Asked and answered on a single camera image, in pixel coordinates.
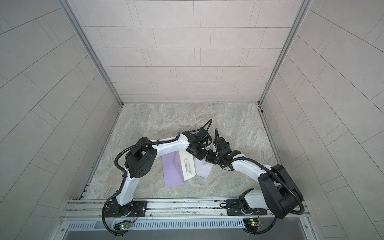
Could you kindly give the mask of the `cream envelope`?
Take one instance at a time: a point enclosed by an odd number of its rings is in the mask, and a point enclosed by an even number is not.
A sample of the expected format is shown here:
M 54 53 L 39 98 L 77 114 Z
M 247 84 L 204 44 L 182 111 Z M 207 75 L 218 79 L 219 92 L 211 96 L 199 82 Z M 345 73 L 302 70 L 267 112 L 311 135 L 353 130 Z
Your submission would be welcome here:
M 182 177 L 184 181 L 193 178 L 196 175 L 194 157 L 187 151 L 178 151 Z

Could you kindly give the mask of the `white glue stick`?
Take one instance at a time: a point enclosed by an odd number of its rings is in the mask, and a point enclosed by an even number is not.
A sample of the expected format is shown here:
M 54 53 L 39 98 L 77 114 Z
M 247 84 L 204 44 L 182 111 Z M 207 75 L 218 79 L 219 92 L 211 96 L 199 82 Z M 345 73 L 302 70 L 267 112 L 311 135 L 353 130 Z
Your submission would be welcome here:
M 186 170 L 187 176 L 191 176 L 192 175 L 192 171 L 191 171 L 191 168 L 190 168 L 189 159 L 184 159 L 184 164 L 185 164 L 185 170 Z

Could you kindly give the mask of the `purple envelope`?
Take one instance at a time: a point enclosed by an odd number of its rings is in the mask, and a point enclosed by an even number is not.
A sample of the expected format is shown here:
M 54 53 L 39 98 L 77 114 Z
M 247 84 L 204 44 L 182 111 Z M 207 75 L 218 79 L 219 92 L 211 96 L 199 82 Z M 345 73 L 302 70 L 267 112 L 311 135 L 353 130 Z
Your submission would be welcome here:
M 165 188 L 180 186 L 185 183 L 179 152 L 162 156 Z

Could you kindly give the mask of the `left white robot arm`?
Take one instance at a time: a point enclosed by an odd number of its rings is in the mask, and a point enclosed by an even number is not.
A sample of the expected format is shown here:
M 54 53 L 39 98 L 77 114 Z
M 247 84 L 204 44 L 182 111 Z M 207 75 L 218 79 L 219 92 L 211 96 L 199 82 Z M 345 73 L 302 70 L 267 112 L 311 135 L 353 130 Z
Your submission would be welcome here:
M 140 138 L 136 144 L 124 149 L 115 157 L 114 165 L 123 172 L 123 180 L 112 200 L 120 207 L 131 206 L 140 178 L 149 173 L 157 158 L 173 152 L 187 151 L 198 160 L 204 160 L 208 153 L 206 147 L 212 141 L 204 127 L 178 133 L 176 137 L 163 140 Z

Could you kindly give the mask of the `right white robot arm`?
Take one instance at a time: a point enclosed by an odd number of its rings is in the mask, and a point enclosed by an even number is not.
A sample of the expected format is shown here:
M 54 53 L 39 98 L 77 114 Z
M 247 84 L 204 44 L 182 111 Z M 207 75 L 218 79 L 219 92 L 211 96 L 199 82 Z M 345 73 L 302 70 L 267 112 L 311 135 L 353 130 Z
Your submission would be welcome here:
M 278 219 L 283 219 L 288 214 L 302 215 L 305 212 L 303 196 L 282 165 L 263 165 L 240 151 L 233 151 L 218 132 L 215 132 L 213 144 L 215 149 L 209 151 L 207 162 L 226 171 L 243 173 L 260 186 L 260 194 L 251 188 L 239 196 L 238 208 L 243 214 L 251 215 L 259 209 L 266 209 Z

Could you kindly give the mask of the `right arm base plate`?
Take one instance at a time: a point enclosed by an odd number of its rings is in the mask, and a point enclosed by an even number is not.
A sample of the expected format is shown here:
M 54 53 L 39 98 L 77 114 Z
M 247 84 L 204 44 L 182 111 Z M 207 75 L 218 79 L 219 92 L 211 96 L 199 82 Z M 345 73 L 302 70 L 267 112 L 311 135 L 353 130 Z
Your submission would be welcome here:
M 267 209 L 250 208 L 244 200 L 226 200 L 220 207 L 227 211 L 228 216 L 266 216 Z

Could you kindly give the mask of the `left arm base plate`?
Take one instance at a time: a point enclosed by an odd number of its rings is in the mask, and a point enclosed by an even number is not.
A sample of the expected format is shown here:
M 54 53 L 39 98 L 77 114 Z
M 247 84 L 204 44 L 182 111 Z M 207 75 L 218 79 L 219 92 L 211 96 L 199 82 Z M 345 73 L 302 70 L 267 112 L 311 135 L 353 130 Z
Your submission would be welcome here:
M 121 206 L 116 199 L 112 199 L 108 202 L 104 210 L 104 216 L 106 218 L 144 217 L 147 205 L 147 201 L 132 201 L 124 206 Z

